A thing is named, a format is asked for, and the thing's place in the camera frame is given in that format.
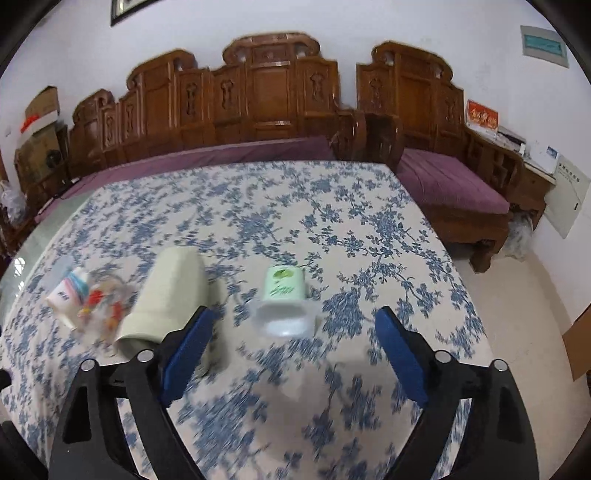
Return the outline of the wooden side table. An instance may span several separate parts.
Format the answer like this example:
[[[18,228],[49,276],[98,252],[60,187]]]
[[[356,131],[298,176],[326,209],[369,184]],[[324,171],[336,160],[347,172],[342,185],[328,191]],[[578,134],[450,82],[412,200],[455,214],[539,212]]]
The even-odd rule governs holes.
[[[554,186],[553,176],[523,160],[512,177],[507,194],[511,210],[527,213],[533,229],[536,229],[546,209],[545,197]]]

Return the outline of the framed floral painting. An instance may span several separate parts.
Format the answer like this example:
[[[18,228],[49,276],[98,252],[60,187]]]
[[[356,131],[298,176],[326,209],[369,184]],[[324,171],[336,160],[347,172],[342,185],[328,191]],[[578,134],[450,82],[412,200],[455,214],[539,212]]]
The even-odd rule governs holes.
[[[157,2],[158,0],[112,0],[110,9],[110,26],[123,21],[130,15]]]

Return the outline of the red gift box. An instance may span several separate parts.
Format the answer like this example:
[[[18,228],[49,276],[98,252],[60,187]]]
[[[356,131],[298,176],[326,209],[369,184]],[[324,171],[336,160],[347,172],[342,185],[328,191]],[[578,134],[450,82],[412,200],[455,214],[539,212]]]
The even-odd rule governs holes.
[[[471,99],[467,101],[467,124],[469,126],[496,132],[499,123],[498,111]]]

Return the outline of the white wall panel box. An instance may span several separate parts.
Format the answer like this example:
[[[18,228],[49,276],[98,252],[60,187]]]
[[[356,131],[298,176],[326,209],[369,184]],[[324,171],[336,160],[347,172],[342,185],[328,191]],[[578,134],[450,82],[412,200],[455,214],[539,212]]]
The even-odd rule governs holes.
[[[559,160],[554,172],[555,185],[545,197],[545,216],[566,239],[582,209],[590,179],[568,160]]]

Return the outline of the blue floral tablecloth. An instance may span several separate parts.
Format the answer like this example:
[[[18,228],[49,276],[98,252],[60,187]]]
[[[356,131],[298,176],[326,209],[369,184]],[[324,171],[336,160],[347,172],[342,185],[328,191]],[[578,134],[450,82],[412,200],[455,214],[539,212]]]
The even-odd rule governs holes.
[[[488,364],[491,347],[447,250],[382,165],[277,162],[197,168],[96,190],[37,259],[5,317],[2,394],[42,460],[79,364],[111,363],[46,303],[53,267],[119,275],[133,290],[156,256],[197,248],[218,313],[211,370],[169,414],[209,479],[380,479],[420,416],[375,336],[389,306],[434,349]],[[273,265],[304,270],[315,335],[253,325]]]

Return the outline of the grey wall electrical panel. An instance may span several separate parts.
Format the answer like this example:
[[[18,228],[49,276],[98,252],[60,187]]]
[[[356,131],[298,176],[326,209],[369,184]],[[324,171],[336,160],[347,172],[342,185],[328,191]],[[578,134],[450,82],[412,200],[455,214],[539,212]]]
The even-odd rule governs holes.
[[[523,55],[569,68],[568,49],[560,35],[553,30],[520,26]]]

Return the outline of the floral printed glass cup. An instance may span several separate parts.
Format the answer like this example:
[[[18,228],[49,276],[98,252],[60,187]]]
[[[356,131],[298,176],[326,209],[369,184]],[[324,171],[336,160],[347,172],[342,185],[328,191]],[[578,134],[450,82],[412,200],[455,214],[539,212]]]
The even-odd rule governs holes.
[[[129,311],[133,289],[119,275],[102,273],[90,285],[88,296],[74,319],[89,342],[112,345]]]

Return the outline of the carved wooden sofa bench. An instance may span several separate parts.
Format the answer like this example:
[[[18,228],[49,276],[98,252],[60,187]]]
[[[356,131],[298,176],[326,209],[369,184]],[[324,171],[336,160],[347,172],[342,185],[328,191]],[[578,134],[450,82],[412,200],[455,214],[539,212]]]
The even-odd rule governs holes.
[[[137,65],[126,93],[81,101],[69,132],[75,177],[198,147],[325,137],[339,160],[366,148],[363,114],[342,106],[339,68],[301,32],[244,36],[217,69],[175,49]]]

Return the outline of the purple sofa cushion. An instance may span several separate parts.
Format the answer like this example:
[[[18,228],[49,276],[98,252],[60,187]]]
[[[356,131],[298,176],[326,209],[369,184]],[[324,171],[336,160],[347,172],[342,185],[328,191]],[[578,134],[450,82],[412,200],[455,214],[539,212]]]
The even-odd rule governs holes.
[[[35,221],[40,223],[45,220],[66,199],[125,180],[186,169],[235,163],[335,159],[337,157],[335,157],[335,153],[332,152],[329,141],[325,137],[257,141],[169,153],[110,167],[83,177],[64,194],[49,202],[36,215]]]

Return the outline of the stacked cardboard boxes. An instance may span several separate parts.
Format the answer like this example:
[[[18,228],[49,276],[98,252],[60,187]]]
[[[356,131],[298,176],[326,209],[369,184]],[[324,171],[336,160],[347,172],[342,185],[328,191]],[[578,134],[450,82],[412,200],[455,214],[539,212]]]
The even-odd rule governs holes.
[[[20,127],[14,165],[23,192],[46,179],[67,157],[67,134],[58,89],[47,86],[25,108]]]

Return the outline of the white paper cup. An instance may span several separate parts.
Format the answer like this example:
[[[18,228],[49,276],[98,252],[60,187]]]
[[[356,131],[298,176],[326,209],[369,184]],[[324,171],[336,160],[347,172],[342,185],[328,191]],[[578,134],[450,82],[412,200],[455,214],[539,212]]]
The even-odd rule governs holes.
[[[70,330],[77,328],[78,312],[88,298],[91,283],[91,274],[76,267],[46,297],[46,303],[55,317]]]

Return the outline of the cream steel-lined tumbler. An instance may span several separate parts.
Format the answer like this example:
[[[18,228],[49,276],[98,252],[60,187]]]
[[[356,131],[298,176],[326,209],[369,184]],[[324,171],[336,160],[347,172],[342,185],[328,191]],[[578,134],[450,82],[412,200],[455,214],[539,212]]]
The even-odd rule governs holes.
[[[130,359],[159,345],[185,327],[200,306],[209,304],[209,287],[197,248],[174,246],[161,251],[115,337],[119,354]]]

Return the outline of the green labelled plastic cup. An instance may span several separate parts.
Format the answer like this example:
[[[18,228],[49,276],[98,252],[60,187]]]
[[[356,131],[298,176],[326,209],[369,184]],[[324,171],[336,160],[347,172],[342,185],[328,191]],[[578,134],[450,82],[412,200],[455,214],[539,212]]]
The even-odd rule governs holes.
[[[318,309],[308,299],[304,270],[293,265],[270,266],[254,304],[252,321],[256,329],[280,339],[311,338],[317,316]]]

